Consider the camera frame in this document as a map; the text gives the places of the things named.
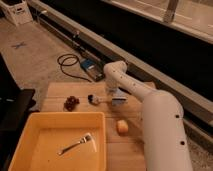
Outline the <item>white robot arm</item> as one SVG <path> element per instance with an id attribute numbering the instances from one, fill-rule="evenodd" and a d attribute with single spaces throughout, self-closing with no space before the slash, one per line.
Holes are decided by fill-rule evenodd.
<path id="1" fill-rule="evenodd" d="M 124 61 L 106 64 L 106 90 L 113 93 L 122 86 L 142 103 L 147 171 L 193 171 L 180 102 L 170 92 L 152 88 L 126 71 Z"/>

